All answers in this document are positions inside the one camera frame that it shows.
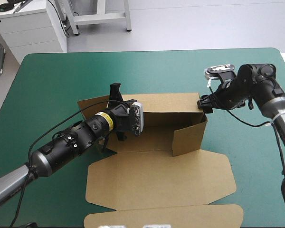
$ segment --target cardboard box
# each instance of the cardboard box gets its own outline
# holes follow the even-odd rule
[[[200,149],[207,119],[197,93],[123,95],[144,107],[145,127],[125,142],[110,135],[117,154],[89,166],[86,200],[115,209],[91,214],[85,228],[170,224],[173,228],[240,227],[238,205],[208,205],[236,191],[225,155]],[[78,102],[81,108],[108,96]],[[89,118],[103,107],[83,112]]]

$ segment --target zip tie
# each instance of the zip tie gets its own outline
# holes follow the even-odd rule
[[[280,113],[278,113],[277,115],[275,115],[275,117],[272,118],[272,120],[270,121],[270,123],[266,123],[265,126],[271,126],[271,125],[274,123],[274,121],[275,121],[279,116],[281,116],[281,115],[283,115],[283,114],[285,114],[285,111],[280,112]]]

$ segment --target computer mouse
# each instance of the computer mouse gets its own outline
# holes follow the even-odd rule
[[[14,4],[3,3],[0,5],[0,12],[6,12],[12,10],[14,8]]]

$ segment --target green table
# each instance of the green table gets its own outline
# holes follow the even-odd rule
[[[77,111],[78,100],[108,94],[111,83],[122,83],[125,94],[198,91],[203,95],[209,93],[204,69],[225,63],[237,69],[245,63],[273,63],[285,90],[285,63],[272,48],[28,55],[0,110],[0,176],[26,162],[29,145]],[[264,121],[257,108],[234,113],[251,123]],[[221,110],[208,118],[202,148],[226,154],[237,182],[236,193],[215,203],[239,204],[246,227],[285,226],[281,164],[272,128],[250,128]],[[78,115],[58,130],[80,119]],[[106,211],[85,200],[87,167],[99,159],[93,149],[50,178],[28,186],[16,225],[36,221],[40,226],[76,227],[83,225],[87,214]],[[0,226],[9,225],[17,201],[15,197],[0,209]]]

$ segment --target white cabinet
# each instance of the white cabinet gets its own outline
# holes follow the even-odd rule
[[[13,11],[0,12],[0,34],[19,63],[31,53],[67,52],[59,17],[47,0],[33,0],[20,12]]]

